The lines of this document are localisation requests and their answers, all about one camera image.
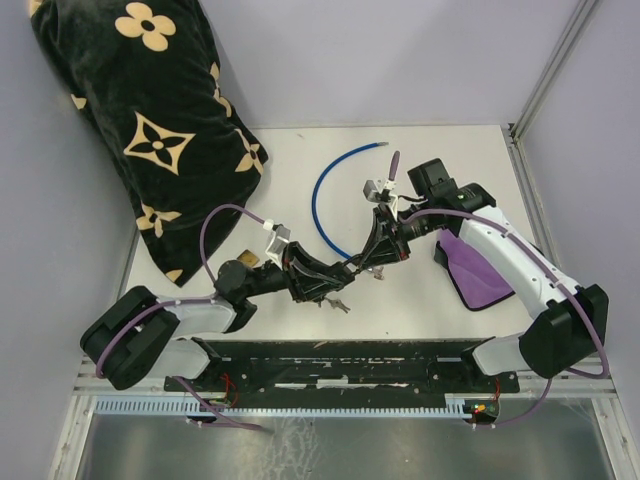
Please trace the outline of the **long padlock keys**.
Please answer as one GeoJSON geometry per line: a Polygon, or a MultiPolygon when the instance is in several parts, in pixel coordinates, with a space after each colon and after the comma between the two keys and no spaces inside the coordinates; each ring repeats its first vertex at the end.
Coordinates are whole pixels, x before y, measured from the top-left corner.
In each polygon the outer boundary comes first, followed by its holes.
{"type": "Polygon", "coordinates": [[[325,298],[325,301],[332,309],[340,310],[346,314],[351,311],[351,309],[347,307],[340,299],[325,298]]]}

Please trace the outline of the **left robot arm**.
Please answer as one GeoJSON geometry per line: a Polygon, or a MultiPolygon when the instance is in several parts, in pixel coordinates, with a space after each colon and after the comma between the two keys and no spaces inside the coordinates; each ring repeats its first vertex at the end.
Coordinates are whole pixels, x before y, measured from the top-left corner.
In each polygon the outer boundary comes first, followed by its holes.
{"type": "Polygon", "coordinates": [[[203,346],[204,334],[244,328],[257,311],[251,301],[256,296],[286,291],[295,302],[321,304],[354,279],[348,262],[327,265],[291,242],[258,267],[225,262],[213,294],[206,297],[158,297],[136,286],[85,331],[80,347],[94,362],[97,377],[117,390],[147,377],[169,376],[209,390],[219,383],[221,366],[203,346]]]}

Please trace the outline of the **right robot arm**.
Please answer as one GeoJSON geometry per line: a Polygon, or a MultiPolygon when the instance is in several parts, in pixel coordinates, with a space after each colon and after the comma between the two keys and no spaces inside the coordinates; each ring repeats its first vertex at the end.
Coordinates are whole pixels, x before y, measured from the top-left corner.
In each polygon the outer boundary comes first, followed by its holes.
{"type": "Polygon", "coordinates": [[[476,345],[472,358],[458,368],[463,386],[481,391],[507,371],[531,370],[545,379],[563,371],[578,374],[577,363],[591,354],[600,358],[599,377],[608,376],[604,340],[609,298],[600,286],[582,286],[562,273],[517,232],[483,187],[458,186],[439,159],[409,171],[421,200],[399,210],[396,171],[392,166],[387,179],[364,185],[364,196],[375,208],[357,267],[367,270],[404,261],[411,241],[446,230],[488,262],[532,320],[522,333],[476,345]]]}

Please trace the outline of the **small brass padlock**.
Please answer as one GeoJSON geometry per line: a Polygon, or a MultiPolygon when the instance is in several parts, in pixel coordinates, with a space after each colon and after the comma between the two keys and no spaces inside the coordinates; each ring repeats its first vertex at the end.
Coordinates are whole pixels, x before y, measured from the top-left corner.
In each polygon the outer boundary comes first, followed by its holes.
{"type": "Polygon", "coordinates": [[[250,250],[243,251],[238,256],[238,260],[249,268],[255,267],[260,261],[259,257],[250,250]]]}

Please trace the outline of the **black padlock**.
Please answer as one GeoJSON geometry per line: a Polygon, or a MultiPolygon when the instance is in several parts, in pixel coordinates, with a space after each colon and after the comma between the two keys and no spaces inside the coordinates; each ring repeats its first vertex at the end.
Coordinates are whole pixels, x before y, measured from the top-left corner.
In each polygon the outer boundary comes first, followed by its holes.
{"type": "Polygon", "coordinates": [[[372,273],[371,267],[361,265],[361,256],[355,255],[346,260],[336,262],[330,267],[330,276],[345,285],[352,283],[362,273],[372,273]]]}

